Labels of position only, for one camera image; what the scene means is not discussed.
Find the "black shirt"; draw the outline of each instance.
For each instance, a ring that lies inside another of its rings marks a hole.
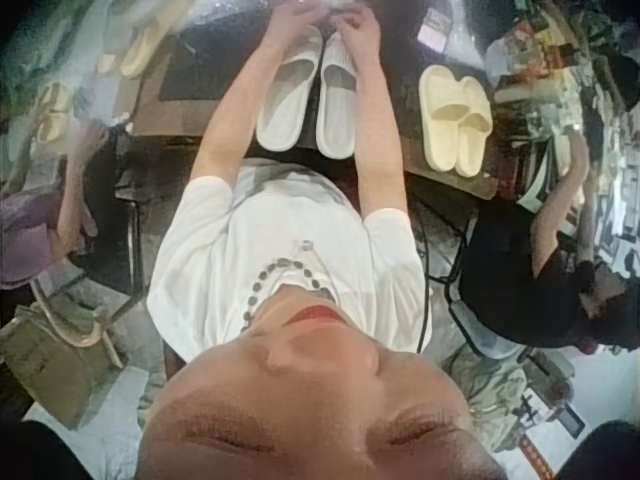
[[[534,278],[530,222],[500,218],[507,228],[500,230],[486,220],[481,213],[464,254],[462,300],[482,324],[513,342],[540,348],[578,344],[588,329],[579,297],[584,265],[567,272],[556,250]]]

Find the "cable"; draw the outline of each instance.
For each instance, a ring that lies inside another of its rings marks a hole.
[[[424,228],[424,220],[422,218],[422,213],[420,209],[417,208],[417,204],[413,202],[414,210],[418,215],[418,222],[420,224],[420,233],[422,234],[422,241],[424,242],[424,261],[425,261],[425,278],[424,278],[424,317],[422,321],[422,329],[420,331],[420,339],[418,340],[418,355],[422,353],[422,348],[424,346],[424,337],[427,334],[427,324],[429,323],[429,279],[431,278],[429,275],[429,244],[427,242],[427,233]]]

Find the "eye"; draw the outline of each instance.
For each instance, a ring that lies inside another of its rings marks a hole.
[[[446,429],[453,425],[451,417],[445,414],[433,415],[427,418],[414,418],[394,422],[389,429],[389,444],[393,446],[406,445],[422,439],[425,435]]]
[[[251,439],[248,435],[229,428],[216,428],[212,425],[200,425],[183,431],[182,438],[187,441],[200,444],[212,444],[215,446],[227,446],[233,449],[253,453],[274,453],[272,445],[266,445]]]

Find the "slipper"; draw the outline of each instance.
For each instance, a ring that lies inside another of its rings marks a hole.
[[[320,152],[334,160],[355,152],[356,71],[338,32],[329,38],[322,59],[316,140]]]
[[[129,52],[124,57],[120,71],[127,78],[135,78],[144,72],[162,40],[171,28],[187,13],[193,0],[170,0],[153,20],[139,32]]]
[[[491,105],[484,88],[475,78],[465,77],[460,84],[470,111],[460,122],[456,171],[463,177],[475,177],[482,169],[487,137],[493,131]]]
[[[433,65],[420,77],[419,91],[427,163],[448,172],[458,160],[458,126],[469,113],[464,90],[448,68]]]
[[[48,113],[42,119],[36,140],[38,143],[51,143],[61,138],[67,131],[69,115],[66,113]]]
[[[298,141],[321,55],[322,34],[313,26],[285,54],[258,117],[256,137],[267,150],[284,152]]]
[[[96,71],[101,75],[107,75],[118,68],[124,55],[121,53],[103,53],[98,60]]]
[[[45,87],[39,103],[48,104],[49,111],[68,112],[73,103],[73,94],[61,83],[54,82]]]

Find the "closed eye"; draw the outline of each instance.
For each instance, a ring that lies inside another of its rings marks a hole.
[[[421,440],[426,435],[454,427],[453,418],[446,415],[432,415],[413,420],[400,419],[389,428],[389,444],[401,446]]]
[[[242,433],[241,428],[216,423],[215,421],[212,423],[210,419],[207,419],[206,422],[182,425],[180,428],[180,437],[186,442],[201,445],[215,447],[228,446],[251,453],[275,453],[275,447],[273,445],[257,442],[254,438],[251,438],[252,435]]]

